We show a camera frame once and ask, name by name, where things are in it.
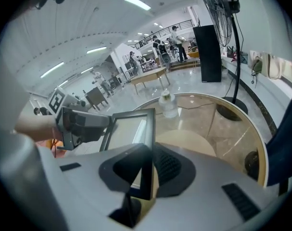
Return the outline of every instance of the black cabinet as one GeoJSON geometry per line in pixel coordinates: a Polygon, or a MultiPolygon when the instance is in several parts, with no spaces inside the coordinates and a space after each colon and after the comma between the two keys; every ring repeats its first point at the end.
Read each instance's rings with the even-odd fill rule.
{"type": "Polygon", "coordinates": [[[202,82],[221,82],[221,52],[214,26],[197,26],[193,30],[199,51],[202,82]]]}

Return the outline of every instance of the fan stand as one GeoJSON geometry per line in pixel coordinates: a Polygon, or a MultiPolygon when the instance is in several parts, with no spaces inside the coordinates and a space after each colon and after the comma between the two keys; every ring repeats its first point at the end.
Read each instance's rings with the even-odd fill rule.
{"type": "MultiPolygon", "coordinates": [[[[236,52],[237,52],[237,71],[236,71],[236,87],[233,93],[233,97],[224,97],[223,99],[233,103],[238,108],[240,108],[244,113],[248,114],[248,109],[241,100],[237,99],[238,90],[239,90],[239,83],[240,83],[240,65],[241,65],[241,53],[240,53],[240,41],[239,41],[239,35],[237,26],[234,20],[234,16],[231,15],[231,23],[232,23],[232,29],[234,33],[234,39],[236,41],[236,52]]],[[[228,109],[225,106],[217,105],[216,110],[226,119],[231,121],[241,121],[241,119],[230,109],[228,109]]]]}

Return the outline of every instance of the staircase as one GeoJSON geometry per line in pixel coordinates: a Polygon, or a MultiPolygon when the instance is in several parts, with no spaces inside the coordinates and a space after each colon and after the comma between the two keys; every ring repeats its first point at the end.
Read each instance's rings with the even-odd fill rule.
{"type": "Polygon", "coordinates": [[[170,65],[170,71],[176,71],[180,69],[192,68],[192,67],[199,67],[200,60],[199,58],[190,58],[186,60],[186,63],[180,62],[172,62],[170,65]]]}

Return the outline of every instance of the standing fan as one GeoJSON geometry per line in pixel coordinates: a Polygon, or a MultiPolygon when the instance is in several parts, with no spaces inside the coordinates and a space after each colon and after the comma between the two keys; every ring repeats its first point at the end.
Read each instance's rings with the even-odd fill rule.
{"type": "MultiPolygon", "coordinates": [[[[236,53],[237,53],[237,70],[236,70],[236,86],[233,93],[233,97],[224,97],[223,99],[232,102],[234,105],[242,109],[246,114],[248,113],[246,105],[237,99],[239,82],[240,82],[240,42],[239,35],[234,20],[235,13],[240,12],[239,0],[203,0],[214,24],[218,42],[221,46],[225,47],[230,42],[232,29],[234,32],[234,38],[236,41],[236,53]]],[[[239,121],[240,118],[232,111],[219,105],[217,111],[225,118],[233,121],[239,121]]]]}

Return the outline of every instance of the round glass table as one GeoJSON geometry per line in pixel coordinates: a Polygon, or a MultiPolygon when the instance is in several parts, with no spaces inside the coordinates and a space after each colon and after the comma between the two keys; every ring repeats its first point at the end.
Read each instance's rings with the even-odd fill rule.
{"type": "Polygon", "coordinates": [[[216,156],[236,170],[247,174],[245,158],[257,151],[259,156],[258,183],[267,185],[267,152],[261,135],[251,119],[238,107],[224,99],[205,94],[175,94],[178,116],[166,118],[158,99],[153,99],[139,109],[155,108],[155,141],[188,150],[216,156]],[[218,106],[229,109],[239,121],[224,118],[218,106]]]}

